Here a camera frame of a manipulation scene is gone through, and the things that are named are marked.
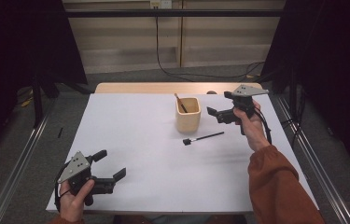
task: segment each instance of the wall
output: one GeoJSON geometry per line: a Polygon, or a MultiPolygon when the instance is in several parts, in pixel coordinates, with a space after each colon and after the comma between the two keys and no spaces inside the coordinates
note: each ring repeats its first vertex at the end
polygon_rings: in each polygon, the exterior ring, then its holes
{"type": "MultiPolygon", "coordinates": [[[[144,0],[63,0],[66,9],[148,9],[144,0]]],[[[280,9],[284,0],[173,1],[184,9],[280,9]]],[[[155,18],[70,18],[87,73],[157,68],[155,18]]],[[[165,67],[264,61],[278,18],[159,18],[165,67]]]]}

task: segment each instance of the white tabletop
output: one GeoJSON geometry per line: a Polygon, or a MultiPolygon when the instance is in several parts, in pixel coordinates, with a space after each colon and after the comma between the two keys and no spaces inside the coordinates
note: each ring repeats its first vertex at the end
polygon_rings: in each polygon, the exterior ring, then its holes
{"type": "MultiPolygon", "coordinates": [[[[84,156],[106,149],[108,156],[92,165],[92,174],[112,177],[126,167],[127,175],[113,194],[94,195],[90,212],[126,214],[203,214],[251,212],[247,166],[252,150],[239,126],[218,124],[206,107],[232,108],[223,95],[197,97],[202,116],[194,134],[175,128],[172,94],[92,94],[67,160],[80,150],[84,156]],[[185,138],[224,134],[192,142],[185,138]]],[[[272,130],[273,144],[300,174],[306,192],[315,198],[288,143],[267,95],[254,96],[272,130]]],[[[56,211],[53,195],[47,210],[56,211]]]]}

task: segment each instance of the beige cup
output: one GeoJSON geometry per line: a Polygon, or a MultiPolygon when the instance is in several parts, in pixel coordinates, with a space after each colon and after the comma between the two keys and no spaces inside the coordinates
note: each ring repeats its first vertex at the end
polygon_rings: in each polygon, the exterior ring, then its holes
{"type": "Polygon", "coordinates": [[[184,111],[180,102],[176,100],[175,120],[177,130],[181,133],[192,133],[197,131],[201,119],[201,107],[198,99],[195,97],[190,97],[181,98],[180,100],[188,113],[184,111]]]}

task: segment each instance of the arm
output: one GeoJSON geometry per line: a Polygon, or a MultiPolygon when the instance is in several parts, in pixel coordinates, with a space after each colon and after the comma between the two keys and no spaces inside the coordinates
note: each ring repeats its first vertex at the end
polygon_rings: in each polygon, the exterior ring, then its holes
{"type": "Polygon", "coordinates": [[[61,184],[61,213],[49,224],[83,224],[84,199],[91,192],[94,181],[91,179],[84,184],[75,196],[69,192],[70,185],[67,181],[61,184]]]}
{"type": "Polygon", "coordinates": [[[234,108],[241,119],[247,142],[255,153],[248,167],[249,192],[256,219],[263,223],[324,223],[298,181],[298,173],[264,136],[261,120],[234,108]]]}

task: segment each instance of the black cable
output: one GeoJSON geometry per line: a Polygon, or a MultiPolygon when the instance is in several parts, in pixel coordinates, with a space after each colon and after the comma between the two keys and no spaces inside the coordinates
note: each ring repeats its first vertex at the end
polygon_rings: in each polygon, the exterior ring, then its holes
{"type": "Polygon", "coordinates": [[[235,78],[235,77],[244,77],[243,80],[245,80],[245,76],[249,75],[253,70],[255,70],[260,64],[263,64],[265,62],[258,62],[258,63],[251,63],[247,66],[246,68],[246,72],[241,74],[241,75],[237,75],[237,76],[230,76],[230,77],[223,77],[223,76],[215,76],[215,75],[206,75],[206,74],[192,74],[192,73],[171,73],[166,71],[165,69],[163,69],[163,67],[161,66],[161,61],[160,61],[160,54],[159,54],[159,38],[158,38],[158,17],[155,18],[155,24],[156,24],[156,51],[157,51],[157,61],[158,61],[158,66],[160,67],[160,69],[162,70],[163,73],[165,73],[167,76],[169,77],[176,77],[176,78],[180,78],[186,81],[190,81],[190,82],[194,82],[194,80],[185,78],[185,77],[179,77],[179,76],[195,76],[195,77],[220,77],[220,78],[235,78]],[[250,71],[248,70],[250,68],[251,65],[255,64],[256,66],[254,66],[250,71]]]}
{"type": "Polygon", "coordinates": [[[268,122],[265,119],[264,115],[262,114],[261,110],[255,107],[255,114],[261,119],[262,124],[264,125],[265,135],[267,137],[267,140],[270,144],[273,143],[273,140],[271,138],[271,129],[268,127],[268,122]]]}

